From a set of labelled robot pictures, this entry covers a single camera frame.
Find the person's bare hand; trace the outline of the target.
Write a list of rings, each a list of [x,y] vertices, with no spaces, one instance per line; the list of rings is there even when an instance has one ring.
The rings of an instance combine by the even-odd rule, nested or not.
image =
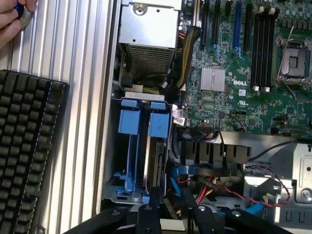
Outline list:
[[[27,8],[30,13],[36,9],[37,0],[1,0],[0,1],[0,49],[8,44],[21,30],[17,4]]]

